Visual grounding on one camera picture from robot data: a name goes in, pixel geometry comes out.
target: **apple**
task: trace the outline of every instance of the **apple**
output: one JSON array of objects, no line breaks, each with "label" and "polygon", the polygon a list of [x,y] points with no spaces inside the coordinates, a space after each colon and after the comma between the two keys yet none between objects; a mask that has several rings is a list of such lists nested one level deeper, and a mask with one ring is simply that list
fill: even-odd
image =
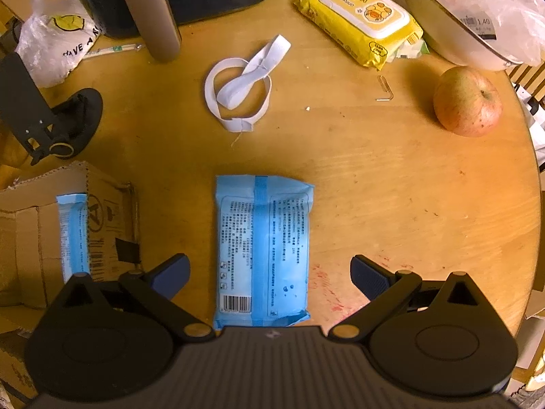
[{"label": "apple", "polygon": [[433,108],[445,129],[464,137],[482,137],[489,133],[503,111],[494,85],[468,66],[453,67],[440,76]]}]

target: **yellow wet wipes package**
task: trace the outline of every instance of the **yellow wet wipes package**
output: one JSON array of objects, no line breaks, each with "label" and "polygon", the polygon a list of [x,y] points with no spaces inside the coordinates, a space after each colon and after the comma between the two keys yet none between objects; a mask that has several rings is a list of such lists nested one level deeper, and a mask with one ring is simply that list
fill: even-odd
[{"label": "yellow wet wipes package", "polygon": [[295,6],[359,64],[379,70],[405,41],[413,45],[423,34],[392,0],[296,0]]}]

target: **blue wrapper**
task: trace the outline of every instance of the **blue wrapper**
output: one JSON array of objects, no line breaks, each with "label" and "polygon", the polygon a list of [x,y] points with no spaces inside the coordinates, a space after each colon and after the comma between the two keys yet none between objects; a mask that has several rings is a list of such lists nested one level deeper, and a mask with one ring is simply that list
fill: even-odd
[{"label": "blue wrapper", "polygon": [[310,318],[314,186],[283,177],[217,177],[214,327],[289,326]]},{"label": "blue wrapper", "polygon": [[57,197],[61,224],[61,265],[66,283],[78,272],[91,273],[87,248],[87,194]]}]

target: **wooden table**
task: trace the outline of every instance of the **wooden table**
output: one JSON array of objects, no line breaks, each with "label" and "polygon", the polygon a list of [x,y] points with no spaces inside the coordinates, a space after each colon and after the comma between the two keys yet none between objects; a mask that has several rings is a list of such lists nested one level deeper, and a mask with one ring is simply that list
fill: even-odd
[{"label": "wooden table", "polygon": [[[514,333],[535,272],[540,186],[505,73],[487,73],[505,107],[498,128],[459,137],[432,108],[435,83],[450,63],[432,54],[386,65],[394,100],[377,102],[377,71],[356,64],[291,2],[266,0],[182,27],[176,62],[156,64],[147,51],[94,58],[45,91],[51,105],[82,87],[102,93],[102,123],[79,158],[136,184],[144,266],[188,254],[191,280],[174,301],[210,323],[215,176],[292,177],[315,185],[308,324],[329,330],[367,303],[349,277],[352,256],[364,254],[424,279],[467,271]],[[253,56],[277,34],[292,49],[271,75],[270,109],[234,143],[236,134],[204,105],[205,76],[223,58]],[[114,43],[102,38],[99,46]],[[262,92],[255,89],[238,112],[255,108]],[[50,158],[35,170],[53,165]]]}]

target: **black tape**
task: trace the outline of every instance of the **black tape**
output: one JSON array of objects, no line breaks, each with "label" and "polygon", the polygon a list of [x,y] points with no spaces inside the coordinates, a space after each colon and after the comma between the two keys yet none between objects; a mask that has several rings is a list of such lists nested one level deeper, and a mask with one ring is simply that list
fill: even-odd
[{"label": "black tape", "polygon": [[26,395],[19,392],[17,389],[15,389],[13,386],[11,386],[9,383],[6,383],[4,380],[0,378],[0,383],[2,383],[2,386],[4,386],[4,389],[8,394],[13,395],[17,400],[20,400],[25,405],[28,405],[31,402],[31,398],[27,397]]},{"label": "black tape", "polygon": [[117,259],[125,263],[140,263],[140,245],[132,241],[125,241],[119,238],[115,239],[115,250]]},{"label": "black tape", "polygon": [[536,100],[534,97],[530,98],[527,103],[528,106],[530,106],[530,113],[532,115],[535,115],[538,113],[538,109],[540,108],[540,104],[538,100]]}]

